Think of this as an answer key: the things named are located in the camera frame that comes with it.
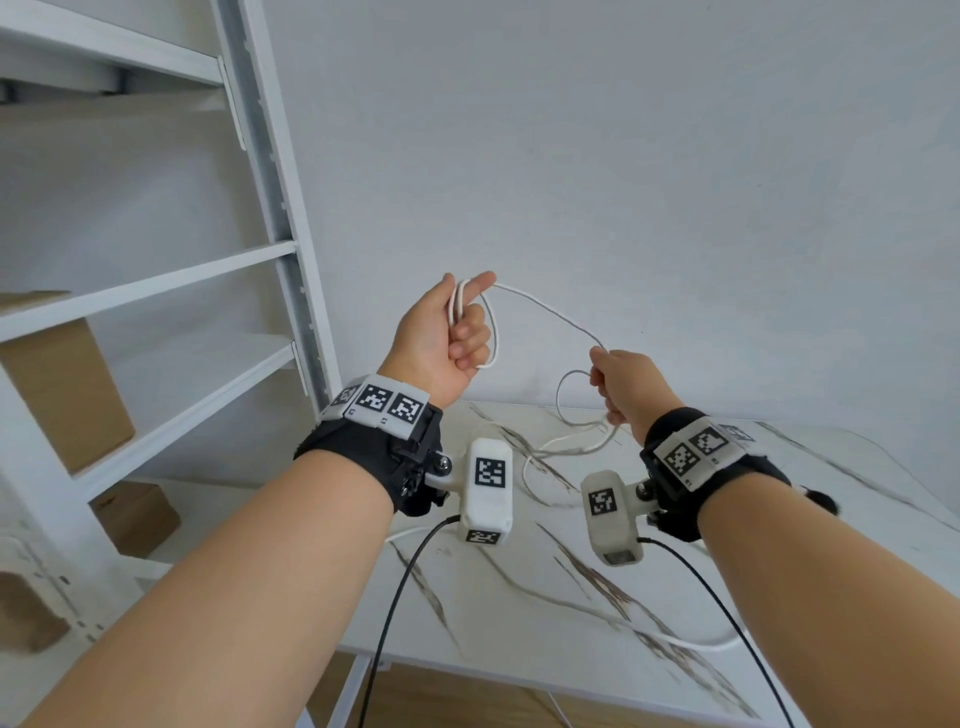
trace white mounting arm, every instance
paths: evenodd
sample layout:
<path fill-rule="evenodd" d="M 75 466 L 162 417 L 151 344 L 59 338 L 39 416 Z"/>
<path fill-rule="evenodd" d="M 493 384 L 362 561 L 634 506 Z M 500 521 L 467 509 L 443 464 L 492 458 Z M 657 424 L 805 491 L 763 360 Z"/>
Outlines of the white mounting arm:
<path fill-rule="evenodd" d="M 457 536 L 478 546 L 503 544 L 514 524 L 514 451 L 503 440 L 477 438 L 466 457 L 450 457 L 449 474 L 426 484 L 460 495 Z"/>
<path fill-rule="evenodd" d="M 614 471 L 588 475 L 580 492 L 594 553 L 612 567 L 636 564 L 642 559 L 643 548 L 636 541 L 636 517 L 658 510 L 657 502 L 640 499 L 636 488 L 627 487 Z"/>

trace human arm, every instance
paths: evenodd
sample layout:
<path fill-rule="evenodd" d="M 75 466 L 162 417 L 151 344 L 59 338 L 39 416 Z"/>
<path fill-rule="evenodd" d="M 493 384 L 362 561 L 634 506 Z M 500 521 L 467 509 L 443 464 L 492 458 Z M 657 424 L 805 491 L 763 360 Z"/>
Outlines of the human arm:
<path fill-rule="evenodd" d="M 466 296 L 492 282 L 492 274 L 477 277 Z M 453 289 L 444 277 L 404 316 L 379 370 L 424 389 L 440 408 L 460 397 L 489 353 L 479 306 L 451 338 L 444 304 Z M 293 725 L 393 513 L 363 468 L 307 452 L 120 618 L 23 728 Z"/>
<path fill-rule="evenodd" d="M 642 444 L 683 406 L 648 357 L 591 352 L 612 422 Z M 960 716 L 960 599 L 759 473 L 710 496 L 704 541 L 764 656 L 816 728 Z"/>

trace black cable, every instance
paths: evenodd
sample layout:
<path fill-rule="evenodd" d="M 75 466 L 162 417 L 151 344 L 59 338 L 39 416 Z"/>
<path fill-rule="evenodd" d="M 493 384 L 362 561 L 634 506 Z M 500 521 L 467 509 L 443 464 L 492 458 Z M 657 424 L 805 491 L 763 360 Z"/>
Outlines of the black cable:
<path fill-rule="evenodd" d="M 367 678 L 367 689 L 363 695 L 363 707 L 360 709 L 360 720 L 357 722 L 357 728 L 363 728 L 364 721 L 367 719 L 367 708 L 370 707 L 370 696 L 373 692 L 373 679 L 376 677 L 376 666 L 380 664 L 380 655 L 383 653 L 383 644 L 387 641 L 387 630 L 390 629 L 390 621 L 394 618 L 396 603 L 400 601 L 400 595 L 403 593 L 403 585 L 407 583 L 407 577 L 410 576 L 410 572 L 413 570 L 414 564 L 417 563 L 417 557 L 420 556 L 420 552 L 423 551 L 430 539 L 432 539 L 437 534 L 437 531 L 439 531 L 445 525 L 456 523 L 459 520 L 460 516 L 450 516 L 450 518 L 444 519 L 443 521 L 437 523 L 433 530 L 426 535 L 426 538 L 420 542 L 420 545 L 417 546 L 417 550 L 414 551 L 414 555 L 410 559 L 410 563 L 407 564 L 407 569 L 403 573 L 403 577 L 400 579 L 400 585 L 396 588 L 394 603 L 390 605 L 390 611 L 387 612 L 387 619 L 383 622 L 383 632 L 380 633 L 380 642 L 376 646 L 376 652 L 373 654 L 373 662 L 370 664 L 370 676 Z"/>
<path fill-rule="evenodd" d="M 657 539 L 648 539 L 644 536 L 641 536 L 640 538 L 638 538 L 637 541 L 641 544 L 655 544 L 660 548 L 665 548 L 674 556 L 676 556 L 678 559 L 680 559 L 683 562 L 685 567 L 693 571 L 694 576 L 700 579 L 700 583 L 704 585 L 704 589 L 706 589 L 710 593 L 710 596 L 713 597 L 713 601 L 715 601 L 717 603 L 717 606 L 720 607 L 721 610 L 723 610 L 723 613 L 727 616 L 727 619 L 730 620 L 730 624 L 733 625 L 733 629 L 736 630 L 736 634 L 740 636 L 740 639 L 743 641 L 743 643 L 747 645 L 747 649 L 750 650 L 750 654 L 754 656 L 754 662 L 756 662 L 756 666 L 760 668 L 760 672 L 763 673 L 763 679 L 767 681 L 767 685 L 770 686 L 770 690 L 774 692 L 774 697 L 777 699 L 777 702 L 780 703 L 780 709 L 783 711 L 783 717 L 786 718 L 786 724 L 790 726 L 790 728 L 794 728 L 793 719 L 790 717 L 790 714 L 786 710 L 786 706 L 783 704 L 783 698 L 780 697 L 780 691 L 777 690 L 777 686 L 774 685 L 774 681 L 770 679 L 770 673 L 768 673 L 767 668 L 763 666 L 763 661 L 760 660 L 759 655 L 757 655 L 756 651 L 754 650 L 754 646 L 750 644 L 750 641 L 747 639 L 747 636 L 743 634 L 743 630 L 740 629 L 740 625 L 736 623 L 736 619 L 733 618 L 733 615 L 730 613 L 730 610 L 728 610 L 727 607 L 724 605 L 723 600 L 719 596 L 717 596 L 717 592 L 715 592 L 712 589 L 712 587 L 707 583 L 707 580 L 700 575 L 699 571 L 694 569 L 693 565 L 690 562 L 684 559 L 683 556 L 681 556 L 677 551 L 675 551 L 673 548 L 671 548 L 664 542 L 657 541 Z"/>

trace person's left hand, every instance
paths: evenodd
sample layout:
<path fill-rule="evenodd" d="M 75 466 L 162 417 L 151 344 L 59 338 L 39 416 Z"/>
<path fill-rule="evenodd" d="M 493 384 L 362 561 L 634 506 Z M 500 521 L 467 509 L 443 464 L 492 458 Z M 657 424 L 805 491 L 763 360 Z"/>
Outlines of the person's left hand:
<path fill-rule="evenodd" d="M 423 294 L 400 319 L 394 345 L 377 370 L 379 375 L 405 381 L 429 393 L 430 403 L 444 409 L 464 393 L 477 365 L 490 356 L 490 329 L 483 306 L 467 305 L 496 281 L 492 271 L 481 273 L 464 288 L 464 318 L 453 329 L 446 320 L 446 302 L 456 290 L 449 273 Z"/>

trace white table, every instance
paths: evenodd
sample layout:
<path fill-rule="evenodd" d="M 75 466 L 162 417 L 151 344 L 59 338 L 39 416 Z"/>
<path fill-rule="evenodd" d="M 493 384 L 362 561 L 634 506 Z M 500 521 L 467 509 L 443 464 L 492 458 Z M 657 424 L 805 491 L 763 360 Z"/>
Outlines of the white table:
<path fill-rule="evenodd" d="M 570 419 L 598 416 L 580 411 Z M 444 414 L 444 451 L 462 453 L 474 437 L 495 432 L 487 419 L 521 433 L 535 446 L 574 431 L 550 409 L 460 402 Z M 845 430 L 732 422 L 755 437 L 795 483 L 832 495 L 846 522 L 960 594 L 960 521 L 881 448 Z M 558 447 L 586 445 L 597 438 L 593 429 Z M 645 471 L 629 431 L 621 431 L 593 455 L 547 461 L 559 476 L 530 468 L 534 491 L 551 505 L 524 492 L 519 479 L 522 447 L 515 452 L 514 528 L 507 543 L 481 550 L 457 541 L 452 528 L 438 534 L 400 599 L 384 660 L 719 725 L 783 725 L 774 696 L 742 644 L 698 654 L 641 639 L 623 627 L 520 593 L 498 573 L 500 568 L 530 589 L 614 616 L 623 609 L 641 629 L 709 643 L 732 633 L 703 587 L 665 551 L 648 546 L 639 565 L 618 569 L 594 556 L 580 494 L 567 483 L 579 487 L 587 474 L 605 469 L 619 472 L 628 483 L 640 480 Z M 393 531 L 433 524 L 457 512 L 457 499 L 451 497 L 443 510 L 422 519 L 397 515 Z M 658 535 L 643 524 L 641 532 Z M 359 657 L 332 726 L 344 724 L 361 687 L 403 574 L 401 556 L 409 558 L 424 535 L 411 534 L 385 546 L 376 563 L 340 645 Z M 732 607 L 701 546 L 660 536 Z M 806 725 L 786 692 L 781 693 L 797 725 Z"/>

